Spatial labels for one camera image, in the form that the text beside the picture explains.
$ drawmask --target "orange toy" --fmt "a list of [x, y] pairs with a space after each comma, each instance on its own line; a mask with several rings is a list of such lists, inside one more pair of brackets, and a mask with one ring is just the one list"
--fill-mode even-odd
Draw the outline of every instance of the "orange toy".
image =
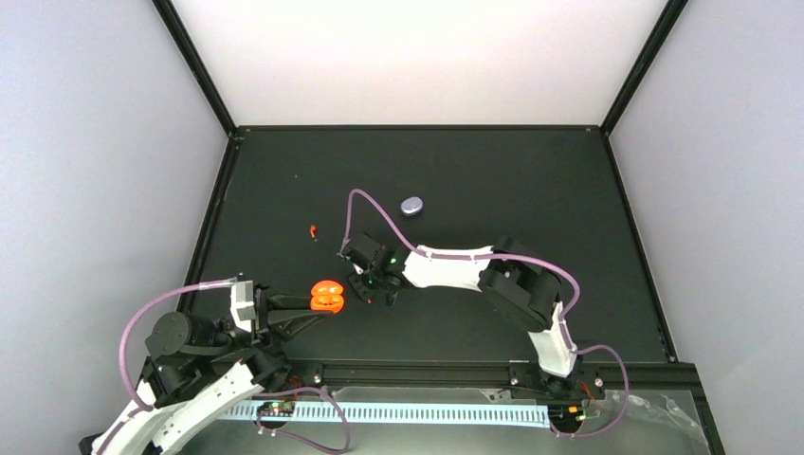
[[316, 311], [331, 311], [337, 313], [343, 309], [343, 286], [332, 280], [317, 282], [310, 294], [310, 309]]

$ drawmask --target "led strip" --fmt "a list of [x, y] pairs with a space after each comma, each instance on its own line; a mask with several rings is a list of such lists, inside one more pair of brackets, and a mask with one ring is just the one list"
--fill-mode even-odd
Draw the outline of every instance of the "led strip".
[[[221, 420], [257, 420], [265, 401], [243, 401], [219, 417]], [[350, 423], [503, 425], [548, 428], [547, 407], [536, 405], [449, 405], [424, 403], [338, 403]], [[300, 401], [292, 415], [263, 416], [264, 422], [340, 422], [329, 403]]]

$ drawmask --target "black tabletop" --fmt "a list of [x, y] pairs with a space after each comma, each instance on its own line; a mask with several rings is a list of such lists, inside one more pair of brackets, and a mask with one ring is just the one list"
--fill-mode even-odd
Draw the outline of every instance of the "black tabletop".
[[[299, 295], [323, 279], [347, 285], [350, 267], [336, 253], [352, 188], [373, 195], [415, 244], [466, 249], [501, 235], [520, 240], [580, 282], [581, 300], [567, 317], [578, 347], [607, 343], [629, 362], [665, 362], [626, 209], [595, 128], [244, 132], [203, 279], [243, 272]], [[399, 204], [410, 196], [425, 208], [406, 218]], [[398, 245], [368, 203], [356, 199], [355, 211], [354, 232]], [[220, 318], [228, 296], [200, 293], [192, 311]], [[480, 293], [448, 288], [403, 291], [393, 307], [347, 291], [340, 313], [285, 349], [290, 358], [536, 359], [527, 335]]]

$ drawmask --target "glass panel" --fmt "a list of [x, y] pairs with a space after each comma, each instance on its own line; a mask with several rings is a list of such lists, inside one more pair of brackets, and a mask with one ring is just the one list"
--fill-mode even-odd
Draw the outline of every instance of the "glass panel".
[[[496, 391], [476, 389], [347, 388], [336, 393], [338, 401], [402, 403], [533, 403], [510, 400]], [[604, 427], [620, 410], [621, 391], [608, 391], [606, 400], [591, 403], [580, 432]], [[339, 424], [292, 423], [292, 431], [333, 448], [343, 447]], [[539, 453], [539, 454], [642, 454], [706, 455], [709, 453], [698, 413], [689, 391], [633, 391], [627, 413], [616, 428], [587, 439], [560, 438], [546, 429], [465, 426], [353, 424], [352, 452], [388, 455], [409, 453]], [[315, 449], [269, 432], [257, 435], [248, 422], [218, 421], [195, 436], [182, 450], [187, 454], [320, 453]]]

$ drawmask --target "robotic arm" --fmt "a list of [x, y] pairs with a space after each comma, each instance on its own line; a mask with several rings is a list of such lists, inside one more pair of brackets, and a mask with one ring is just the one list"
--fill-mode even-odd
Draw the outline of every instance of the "robotic arm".
[[305, 297], [286, 296], [232, 281], [232, 320], [162, 316], [145, 340], [149, 356], [137, 395], [103, 434], [84, 438], [83, 455], [177, 453], [236, 403], [279, 391], [291, 365], [282, 343], [331, 312], [314, 311]]
[[356, 271], [349, 277], [349, 283], [362, 299], [382, 298], [389, 305], [402, 288], [447, 286], [482, 292], [505, 320], [528, 334], [542, 370], [561, 378], [572, 374], [577, 347], [565, 336], [566, 322], [559, 316], [563, 303], [556, 275], [518, 261], [437, 259], [482, 258], [493, 253], [533, 257], [531, 251], [509, 237], [477, 249], [444, 250], [428, 246], [417, 249], [425, 254], [411, 252], [404, 246], [389, 250], [368, 235], [359, 234], [342, 252]]

